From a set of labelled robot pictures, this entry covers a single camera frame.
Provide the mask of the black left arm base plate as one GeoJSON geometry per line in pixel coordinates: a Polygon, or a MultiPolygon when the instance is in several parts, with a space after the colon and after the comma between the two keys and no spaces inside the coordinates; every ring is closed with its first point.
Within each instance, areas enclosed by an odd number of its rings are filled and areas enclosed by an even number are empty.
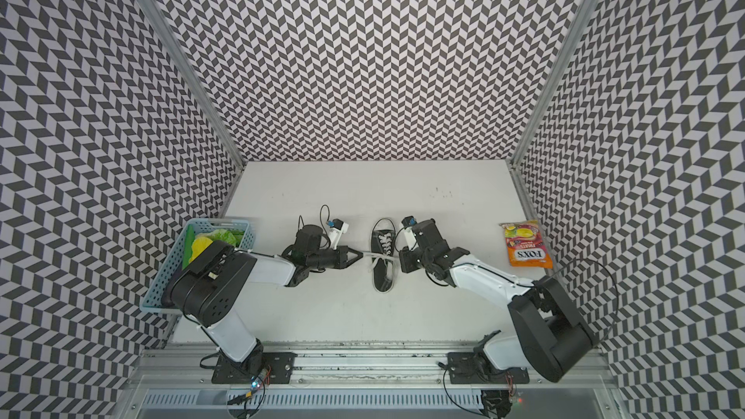
{"type": "Polygon", "coordinates": [[[269,385],[289,384],[296,359],[294,352],[254,352],[239,363],[221,352],[213,369],[211,383],[248,385],[264,380],[269,385]]]}

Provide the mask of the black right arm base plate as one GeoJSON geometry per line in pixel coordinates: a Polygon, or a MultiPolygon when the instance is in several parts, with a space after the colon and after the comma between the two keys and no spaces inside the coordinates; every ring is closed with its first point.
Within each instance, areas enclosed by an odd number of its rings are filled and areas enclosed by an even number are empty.
{"type": "Polygon", "coordinates": [[[499,369],[486,356],[485,346],[501,330],[486,335],[472,351],[448,352],[446,363],[442,365],[455,385],[503,385],[529,384],[530,377],[526,368],[499,369]]]}

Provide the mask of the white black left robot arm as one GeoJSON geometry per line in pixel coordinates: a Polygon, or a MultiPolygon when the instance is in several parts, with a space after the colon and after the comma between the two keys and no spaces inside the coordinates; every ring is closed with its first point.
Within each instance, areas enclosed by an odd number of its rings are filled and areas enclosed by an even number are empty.
{"type": "Polygon", "coordinates": [[[224,241],[212,242],[188,266],[176,272],[164,292],[184,317],[197,323],[219,352],[241,369],[261,356],[263,346],[250,333],[237,309],[252,284],[296,287],[313,271],[344,270],[364,253],[349,246],[322,246],[323,229],[305,225],[295,242],[279,255],[240,250],[224,241]]]}

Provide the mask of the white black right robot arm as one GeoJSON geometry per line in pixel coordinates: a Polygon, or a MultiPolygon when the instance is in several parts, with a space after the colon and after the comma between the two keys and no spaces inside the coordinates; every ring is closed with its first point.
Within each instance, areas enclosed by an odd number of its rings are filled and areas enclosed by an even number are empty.
{"type": "Polygon", "coordinates": [[[434,219],[419,222],[407,216],[402,225],[404,272],[422,269],[438,283],[470,291],[505,308],[512,323],[509,331],[486,335],[471,352],[449,354],[446,370],[452,382],[508,382],[528,369],[557,382],[599,344],[599,335],[555,277],[523,279],[465,248],[452,248],[434,219]]]}

